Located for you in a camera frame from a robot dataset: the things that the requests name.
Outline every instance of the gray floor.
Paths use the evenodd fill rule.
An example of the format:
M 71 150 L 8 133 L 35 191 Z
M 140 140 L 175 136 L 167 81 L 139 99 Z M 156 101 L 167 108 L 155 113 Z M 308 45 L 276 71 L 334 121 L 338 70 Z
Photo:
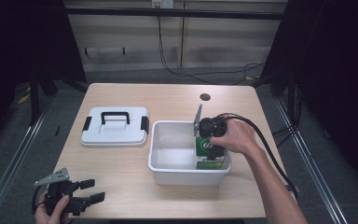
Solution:
M 83 55 L 84 64 L 92 64 L 90 58 Z M 181 84 L 206 84 L 192 77 L 178 77 L 161 69 L 160 64 L 154 63 L 149 69 L 137 70 L 134 63 L 121 64 L 116 69 L 111 62 L 94 62 L 94 66 L 105 64 L 103 71 L 88 71 L 89 84 L 92 82 L 136 82 L 136 83 L 181 83 Z M 207 67 L 174 69 L 187 73 L 200 73 L 211 71 L 237 71 L 242 67 Z M 262 67 L 248 71 L 249 77 L 257 77 Z M 197 76 L 208 82 L 219 84 L 232 84 L 245 78 L 245 73 L 216 74 Z M 240 85 L 251 83 L 251 79 L 245 79 Z M 59 87 L 55 97 L 45 97 L 42 94 L 42 105 L 51 104 L 46 108 L 45 118 L 32 142 L 19 171 L 14 175 L 13 181 L 8 183 L 10 188 L 5 193 L 4 200 L 0 204 L 0 223 L 33 223 L 31 215 L 31 198 L 33 183 L 43 176 L 50 174 L 60 156 L 66 137 L 70 132 L 76 112 L 81 105 L 84 93 L 57 82 Z M 0 178 L 5 173 L 7 166 L 15 155 L 23 136 L 29 129 L 30 101 L 17 104 L 17 100 L 23 95 L 24 90 L 16 92 L 16 100 L 7 111 L 7 116 L 0 132 Z M 263 85 L 256 89 L 266 114 L 270 129 L 275 132 L 284 127 L 284 122 L 279 113 L 276 101 L 269 92 L 269 85 Z M 337 198 L 348 223 L 358 223 L 358 174 L 342 158 L 339 148 L 324 136 L 324 128 L 319 124 L 315 116 L 304 105 L 299 130 L 308 145 L 313 159 L 319 166 L 327 185 Z M 289 138 L 280 147 L 279 151 L 287 174 L 301 189 L 298 196 L 298 204 L 310 223 L 334 223 L 326 209 L 323 198 L 314 184 L 310 173 L 301 158 L 294 141 Z M 144 220 L 115 220 L 111 223 L 145 223 Z M 167 220 L 150 221 L 150 223 L 165 223 Z M 266 223 L 264 218 L 245 220 L 193 220 L 186 223 Z M 109 223 L 108 220 L 83 220 L 77 219 L 75 223 Z

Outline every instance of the power outlet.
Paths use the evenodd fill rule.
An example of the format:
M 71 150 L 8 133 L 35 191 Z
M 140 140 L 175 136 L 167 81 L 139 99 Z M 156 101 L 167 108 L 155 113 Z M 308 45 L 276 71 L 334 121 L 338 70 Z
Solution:
M 162 0 L 162 8 L 173 8 L 173 0 Z
M 162 0 L 152 0 L 152 8 L 162 8 Z

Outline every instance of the black cable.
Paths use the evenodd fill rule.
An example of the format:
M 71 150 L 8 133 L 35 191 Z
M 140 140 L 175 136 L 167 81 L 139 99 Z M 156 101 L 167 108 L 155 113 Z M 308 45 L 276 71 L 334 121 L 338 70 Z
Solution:
M 210 81 L 207 81 L 205 79 L 199 78 L 197 76 L 201 76 L 201 75 L 212 75 L 212 74 L 235 74 L 235 73 L 244 73 L 244 76 L 237 82 L 235 83 L 231 83 L 231 84 L 226 84 L 226 85 L 238 85 L 241 82 L 243 82 L 246 79 L 246 72 L 250 71 L 252 69 L 257 68 L 258 66 L 263 66 L 265 63 L 248 63 L 246 64 L 243 69 L 241 70 L 237 70 L 237 71 L 222 71 L 222 72 L 204 72 L 204 73 L 195 73 L 195 74 L 187 74 L 187 73 L 181 73 L 181 72 L 174 72 L 168 65 L 167 62 L 165 61 L 165 56 L 164 56 L 164 48 L 163 48 L 163 44 L 162 44 L 162 37 L 161 37 L 161 18 L 158 17 L 158 45 L 159 45 L 159 56 L 160 56 L 160 61 L 162 66 L 171 74 L 176 75 L 178 77 L 193 77 L 198 81 L 202 81 L 208 84 L 212 84 L 212 85 L 221 85 L 219 83 L 213 83 Z
M 32 208 L 32 214 L 34 214 L 36 212 L 36 208 L 37 206 L 39 206 L 41 203 L 39 204 L 35 204 L 35 201 L 36 201 L 36 196 L 37 196 L 37 193 L 39 192 L 40 190 L 40 186 L 38 186 L 35 190 L 34 190 L 34 195 L 32 197 L 32 202 L 31 202 L 31 208 Z
M 293 132 L 293 129 L 288 129 L 286 130 L 285 132 L 282 132 L 282 133 L 276 133 L 275 135 L 272 135 L 274 138 L 279 138 L 279 137 L 282 137 L 282 136 L 285 136 L 289 133 L 292 133 Z
M 295 194 L 295 197 L 297 199 L 297 191 L 296 191 L 296 187 L 293 184 L 293 182 L 289 179 L 289 177 L 284 173 L 283 169 L 281 168 L 281 166 L 279 165 L 279 163 L 277 162 L 277 160 L 275 159 L 271 148 L 269 147 L 269 144 L 267 143 L 266 138 L 264 137 L 264 135 L 261 133 L 260 129 L 258 129 L 258 127 L 249 119 L 246 119 L 240 115 L 236 115 L 236 114 L 232 114 L 232 113 L 226 113 L 226 114 L 222 114 L 222 115 L 230 115 L 229 117 L 223 118 L 219 121 L 217 121 L 215 123 L 215 126 L 218 126 L 219 123 L 221 122 L 226 122 L 226 120 L 228 119 L 239 119 L 242 120 L 244 122 L 246 122 L 247 124 L 249 124 L 252 128 L 254 128 L 255 132 L 257 133 L 257 135 L 260 137 L 261 141 L 263 142 L 264 147 L 266 148 L 267 153 L 269 154 L 269 157 L 271 158 L 272 162 L 274 163 L 275 167 L 277 168 L 278 172 L 280 173 L 280 175 L 283 177 L 283 179 L 286 181 L 286 183 L 290 186 L 290 188 L 293 190 L 293 193 Z
M 280 134 L 285 134 L 285 133 L 290 133 L 293 129 L 295 129 L 296 128 L 296 126 L 295 125 L 290 125 L 290 126 L 288 126 L 288 127 L 283 127 L 283 128 L 281 128 L 280 130 L 278 130 L 278 131 L 276 131 L 276 132 L 274 132 L 274 133 L 272 133 L 272 136 L 273 137 L 280 137 Z
M 283 140 L 277 144 L 277 147 L 280 147 L 291 135 L 291 133 L 287 134 L 287 136 L 284 137 Z
M 303 96 L 301 94 L 300 88 L 296 87 L 296 112 L 295 112 L 295 120 L 294 125 L 298 127 L 300 123 L 301 113 L 302 113 L 302 102 Z
M 44 202 L 45 202 L 45 201 L 43 201 L 43 202 L 41 202 L 41 203 L 37 204 L 37 205 L 36 205 L 36 208 L 37 208 L 40 204 L 42 204 L 42 203 L 44 203 Z

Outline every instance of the metal bracket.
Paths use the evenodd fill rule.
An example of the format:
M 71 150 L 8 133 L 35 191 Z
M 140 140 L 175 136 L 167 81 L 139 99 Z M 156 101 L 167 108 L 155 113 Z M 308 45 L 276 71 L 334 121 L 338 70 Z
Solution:
M 194 136 L 197 136 L 197 132 L 200 129 L 200 118 L 201 118 L 202 104 L 199 105 L 196 118 L 194 119 Z
M 34 187 L 57 183 L 57 182 L 61 182 L 64 180 L 69 180 L 69 173 L 68 173 L 68 170 L 66 169 L 66 167 L 63 167 L 61 170 L 55 172 L 52 175 L 48 175 L 45 178 L 34 182 Z

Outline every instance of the white plastic box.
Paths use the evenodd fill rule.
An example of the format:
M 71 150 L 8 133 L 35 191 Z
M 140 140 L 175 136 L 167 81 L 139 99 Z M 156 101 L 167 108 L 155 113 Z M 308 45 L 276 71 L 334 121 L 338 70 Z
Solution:
M 93 107 L 81 136 L 84 147 L 141 147 L 148 132 L 148 111 L 139 106 Z
M 219 170 L 196 169 L 191 121 L 159 120 L 153 124 L 148 165 L 160 185 L 218 185 L 231 170 L 231 158 Z

